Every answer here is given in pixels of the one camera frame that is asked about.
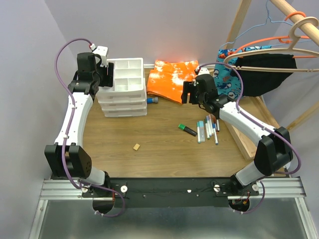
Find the green black highlighter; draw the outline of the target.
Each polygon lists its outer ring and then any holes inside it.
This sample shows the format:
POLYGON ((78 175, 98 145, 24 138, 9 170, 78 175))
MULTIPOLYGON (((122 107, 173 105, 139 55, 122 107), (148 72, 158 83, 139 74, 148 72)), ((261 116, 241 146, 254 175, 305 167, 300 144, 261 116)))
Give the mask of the green black highlighter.
POLYGON ((192 130, 191 128, 189 128, 189 127, 187 127, 187 126, 185 126, 183 124, 179 124, 178 128, 183 130, 183 131, 185 131, 185 132, 187 132, 188 134, 190 134, 192 136, 197 136, 197 132, 196 131, 192 130))

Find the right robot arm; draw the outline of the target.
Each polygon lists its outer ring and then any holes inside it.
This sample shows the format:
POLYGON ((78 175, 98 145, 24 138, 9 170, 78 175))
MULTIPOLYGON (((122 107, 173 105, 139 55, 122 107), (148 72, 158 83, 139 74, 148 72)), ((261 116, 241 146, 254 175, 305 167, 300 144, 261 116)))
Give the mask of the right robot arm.
POLYGON ((258 120, 229 96, 218 94, 210 74, 198 75, 193 82, 185 81, 181 101, 199 105, 217 119, 233 125, 257 146, 253 162, 230 177, 227 187, 233 194, 241 195, 249 184, 274 174, 293 159, 288 130, 258 120))

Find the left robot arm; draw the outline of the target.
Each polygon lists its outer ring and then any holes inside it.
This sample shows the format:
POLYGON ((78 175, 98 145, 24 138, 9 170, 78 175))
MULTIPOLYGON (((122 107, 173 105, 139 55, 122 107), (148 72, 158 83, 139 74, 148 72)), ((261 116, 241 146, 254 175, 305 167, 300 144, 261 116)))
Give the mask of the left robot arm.
POLYGON ((77 71, 68 85, 68 107, 62 128, 44 155, 57 178, 78 178, 91 184, 98 196, 110 193, 107 172, 96 169, 83 149, 83 133, 88 113, 99 87, 113 86, 114 64, 107 63, 107 51, 101 47, 77 55, 77 71))

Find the blue shark print cloth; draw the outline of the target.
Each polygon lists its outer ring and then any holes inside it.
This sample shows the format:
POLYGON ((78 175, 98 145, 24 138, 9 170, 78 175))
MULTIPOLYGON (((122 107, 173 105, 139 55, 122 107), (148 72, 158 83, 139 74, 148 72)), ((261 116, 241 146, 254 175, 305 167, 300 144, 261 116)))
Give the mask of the blue shark print cloth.
MULTIPOLYGON (((237 49, 219 49, 216 62, 224 62, 224 59, 233 54, 237 49)), ((229 65, 235 65, 238 58, 228 61, 229 65)), ((212 74, 218 94, 224 94, 232 99, 237 99, 241 92, 241 83, 236 73, 224 65, 215 65, 212 74)))

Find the orange folded cloth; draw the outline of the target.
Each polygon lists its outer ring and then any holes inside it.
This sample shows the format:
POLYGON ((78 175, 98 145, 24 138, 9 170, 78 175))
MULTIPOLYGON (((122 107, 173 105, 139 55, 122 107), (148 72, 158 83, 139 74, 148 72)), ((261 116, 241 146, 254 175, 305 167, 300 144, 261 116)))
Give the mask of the orange folded cloth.
POLYGON ((183 83, 195 78, 198 65, 198 61, 169 63, 156 60, 149 73, 147 93, 181 104, 183 83))

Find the red white pen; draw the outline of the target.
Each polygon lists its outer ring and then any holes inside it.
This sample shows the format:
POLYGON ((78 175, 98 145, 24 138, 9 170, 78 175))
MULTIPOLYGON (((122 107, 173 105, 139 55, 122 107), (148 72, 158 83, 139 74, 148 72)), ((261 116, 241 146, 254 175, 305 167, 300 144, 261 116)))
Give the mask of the red white pen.
POLYGON ((212 119, 212 127, 214 130, 214 134, 217 134, 217 124, 216 124, 215 116, 211 115, 211 119, 212 119))

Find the white drawer organizer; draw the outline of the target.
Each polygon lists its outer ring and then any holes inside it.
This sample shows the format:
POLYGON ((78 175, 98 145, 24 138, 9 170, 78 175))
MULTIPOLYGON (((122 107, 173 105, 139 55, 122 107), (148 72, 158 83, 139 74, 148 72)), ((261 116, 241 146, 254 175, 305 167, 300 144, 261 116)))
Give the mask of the white drawer organizer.
POLYGON ((97 101, 107 118, 147 115, 147 91, 143 58, 115 58, 113 86, 100 87, 97 101))

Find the blue grey glue stick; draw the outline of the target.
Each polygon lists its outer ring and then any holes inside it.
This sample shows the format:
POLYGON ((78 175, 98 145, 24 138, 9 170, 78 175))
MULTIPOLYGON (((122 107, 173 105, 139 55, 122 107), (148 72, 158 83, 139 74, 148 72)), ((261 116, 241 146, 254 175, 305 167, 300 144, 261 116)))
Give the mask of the blue grey glue stick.
POLYGON ((157 104, 159 102, 158 97, 147 98, 147 104, 157 104))

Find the green white pen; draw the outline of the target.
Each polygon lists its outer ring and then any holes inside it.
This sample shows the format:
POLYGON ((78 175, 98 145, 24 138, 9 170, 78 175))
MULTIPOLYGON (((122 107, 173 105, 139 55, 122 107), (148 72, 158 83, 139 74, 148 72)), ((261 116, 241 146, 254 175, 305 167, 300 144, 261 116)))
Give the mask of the green white pen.
POLYGON ((205 131, 206 131, 207 140, 210 140, 209 127, 208 127, 206 118, 204 119, 204 127, 205 127, 205 131))

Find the black garment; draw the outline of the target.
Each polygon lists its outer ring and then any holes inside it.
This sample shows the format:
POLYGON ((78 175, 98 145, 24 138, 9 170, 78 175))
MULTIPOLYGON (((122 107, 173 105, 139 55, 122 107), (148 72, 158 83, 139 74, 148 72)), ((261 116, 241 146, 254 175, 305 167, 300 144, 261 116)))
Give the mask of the black garment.
MULTIPOLYGON (((236 60, 235 66, 262 67, 262 68, 289 68, 296 69, 296 61, 290 54, 258 54, 236 60)), ((289 72, 257 72, 242 71, 238 73, 243 80, 243 96, 257 97, 276 89, 290 75, 289 72)))

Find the tan eraser block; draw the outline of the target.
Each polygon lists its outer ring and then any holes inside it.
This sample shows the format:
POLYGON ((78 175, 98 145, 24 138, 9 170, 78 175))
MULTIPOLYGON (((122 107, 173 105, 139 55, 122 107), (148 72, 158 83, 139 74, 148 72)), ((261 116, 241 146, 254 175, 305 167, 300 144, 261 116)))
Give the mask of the tan eraser block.
POLYGON ((133 147, 133 150, 137 151, 140 148, 139 144, 135 144, 135 146, 133 147))

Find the wooden hanger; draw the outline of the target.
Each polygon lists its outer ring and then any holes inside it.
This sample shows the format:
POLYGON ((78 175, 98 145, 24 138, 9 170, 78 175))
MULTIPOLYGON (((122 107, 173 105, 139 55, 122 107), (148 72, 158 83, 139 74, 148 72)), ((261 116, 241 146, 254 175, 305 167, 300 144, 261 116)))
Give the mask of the wooden hanger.
MULTIPOLYGON (((315 17, 305 17, 302 20, 297 21, 295 23, 287 36, 275 36, 275 37, 270 37, 270 38, 262 38, 255 40, 253 42, 249 42, 245 45, 242 45, 241 47, 237 48, 237 50, 227 56, 224 59, 224 63, 227 64, 230 60, 233 58, 245 58, 248 56, 253 56, 253 55, 261 55, 261 54, 270 54, 274 55, 276 53, 297 53, 297 56, 294 56, 294 58, 318 58, 319 53, 316 51, 312 50, 307 50, 307 49, 301 49, 301 48, 296 48, 295 45, 299 42, 300 39, 310 39, 310 34, 306 34, 305 36, 303 35, 297 35, 296 34, 296 29, 304 26, 305 24, 310 24, 313 26, 315 29, 318 28, 319 26, 319 20, 315 17), (284 40, 287 39, 288 42, 286 43, 287 47, 271 47, 267 49, 259 49, 259 50, 252 50, 252 51, 247 51, 246 48, 255 45, 257 43, 265 42, 265 41, 270 41, 270 40, 284 40)), ((294 72, 318 72, 318 68, 313 68, 313 69, 307 69, 307 68, 269 68, 269 67, 249 67, 249 66, 236 66, 235 69, 243 70, 243 71, 257 71, 257 72, 278 72, 278 73, 294 73, 294 72)))

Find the wooden clothes rack frame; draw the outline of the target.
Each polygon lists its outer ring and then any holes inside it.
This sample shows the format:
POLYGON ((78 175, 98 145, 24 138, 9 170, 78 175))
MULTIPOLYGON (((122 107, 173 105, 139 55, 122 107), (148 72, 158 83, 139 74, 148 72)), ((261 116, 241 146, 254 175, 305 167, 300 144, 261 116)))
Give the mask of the wooden clothes rack frame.
MULTIPOLYGON (((293 23, 296 23, 298 21, 302 22, 303 24, 298 24, 297 27, 299 27, 303 33, 308 35, 310 39, 314 41, 315 44, 319 43, 319 30, 314 26, 313 23, 306 23, 304 13, 294 9, 294 7, 292 7, 285 0, 273 0, 271 1, 271 3, 286 16, 286 20, 289 19, 293 23)), ((226 47, 233 47, 234 42, 236 41, 236 37, 239 35, 239 30, 244 22, 250 4, 250 0, 242 0, 240 2, 237 12, 235 14, 233 24, 227 37, 226 47)), ((262 97, 245 98, 242 100, 241 103, 243 104, 243 106, 250 106, 254 110, 254 112, 261 114, 263 116, 263 119, 266 120, 266 122, 272 123, 274 126, 278 126, 276 120, 271 115, 270 111, 267 109, 265 103, 263 102, 262 97)), ((317 114, 318 112, 319 103, 315 102, 288 125, 288 130, 296 130, 298 127, 302 126, 305 122, 311 119, 311 117, 317 114)), ((244 158, 246 160, 252 159, 255 155, 257 146, 255 146, 252 140, 250 140, 247 136, 245 136, 235 127, 231 126, 228 123, 226 124, 226 127, 228 128, 233 139, 235 140, 244 158)))

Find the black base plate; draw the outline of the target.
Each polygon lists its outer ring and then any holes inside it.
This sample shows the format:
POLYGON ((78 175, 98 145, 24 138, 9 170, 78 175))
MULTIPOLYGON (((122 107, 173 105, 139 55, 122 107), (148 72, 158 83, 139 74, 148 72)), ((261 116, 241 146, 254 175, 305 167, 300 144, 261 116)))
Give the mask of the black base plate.
POLYGON ((110 178, 111 191, 90 187, 84 198, 110 200, 120 208, 228 207, 231 197, 258 196, 253 184, 237 186, 229 177, 110 178))

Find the aluminium rail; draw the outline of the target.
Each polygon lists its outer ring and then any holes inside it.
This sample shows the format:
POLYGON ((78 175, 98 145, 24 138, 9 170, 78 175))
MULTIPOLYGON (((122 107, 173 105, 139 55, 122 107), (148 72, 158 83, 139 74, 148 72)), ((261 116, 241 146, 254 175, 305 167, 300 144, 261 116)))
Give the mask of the aluminium rail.
MULTIPOLYGON (((271 177, 258 182, 258 195, 252 199, 260 199, 265 187, 265 198, 304 198, 306 197, 301 178, 271 177)), ((85 196, 80 189, 74 188, 68 180, 44 180, 40 192, 40 200, 99 200, 92 193, 85 196)))

